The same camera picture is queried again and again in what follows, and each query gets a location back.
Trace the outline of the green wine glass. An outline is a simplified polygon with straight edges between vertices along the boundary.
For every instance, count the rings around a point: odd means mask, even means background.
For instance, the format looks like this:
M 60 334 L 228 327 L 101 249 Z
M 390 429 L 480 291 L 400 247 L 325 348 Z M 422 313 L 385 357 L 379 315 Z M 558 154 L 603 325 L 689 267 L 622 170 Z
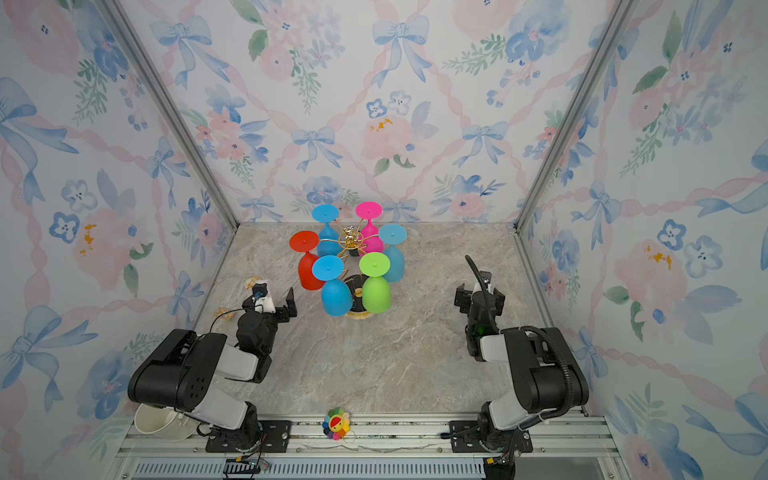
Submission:
M 389 258 L 380 252 L 365 254 L 359 268 L 367 280 L 363 284 L 362 302 L 372 314 L 386 312 L 391 307 L 391 289 L 384 275 L 391 266 Z

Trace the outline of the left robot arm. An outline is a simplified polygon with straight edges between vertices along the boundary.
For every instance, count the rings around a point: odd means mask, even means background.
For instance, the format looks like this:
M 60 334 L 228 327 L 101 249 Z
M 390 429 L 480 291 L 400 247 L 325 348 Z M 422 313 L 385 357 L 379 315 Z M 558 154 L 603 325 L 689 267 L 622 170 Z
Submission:
M 131 401 L 171 409 L 209 426 L 206 450 L 250 454 L 270 438 L 257 407 L 213 384 L 215 376 L 241 383 L 261 383 L 272 365 L 278 327 L 298 316 L 294 290 L 277 306 L 266 283 L 252 287 L 241 310 L 236 343 L 223 333 L 174 329 L 133 373 Z

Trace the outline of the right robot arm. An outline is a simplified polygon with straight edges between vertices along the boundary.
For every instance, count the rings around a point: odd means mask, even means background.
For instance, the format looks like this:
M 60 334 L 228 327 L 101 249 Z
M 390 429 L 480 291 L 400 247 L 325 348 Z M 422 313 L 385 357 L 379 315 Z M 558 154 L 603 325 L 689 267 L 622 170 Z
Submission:
M 484 283 L 457 287 L 454 305 L 467 315 L 468 353 L 478 362 L 508 367 L 512 387 L 481 407 L 477 419 L 451 421 L 441 435 L 455 453 L 530 453 L 530 430 L 588 403 L 586 376 L 561 331 L 554 327 L 500 329 L 504 295 Z

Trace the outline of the teal wine glass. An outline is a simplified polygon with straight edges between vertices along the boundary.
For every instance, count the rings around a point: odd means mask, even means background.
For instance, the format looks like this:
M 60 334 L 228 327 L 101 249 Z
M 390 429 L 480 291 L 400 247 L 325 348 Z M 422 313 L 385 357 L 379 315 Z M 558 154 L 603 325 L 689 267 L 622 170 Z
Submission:
M 406 241 L 407 231 L 399 224 L 388 224 L 380 229 L 379 238 L 387 245 L 383 254 L 390 261 L 390 268 L 383 278 L 388 283 L 398 283 L 405 276 L 405 258 L 398 246 Z

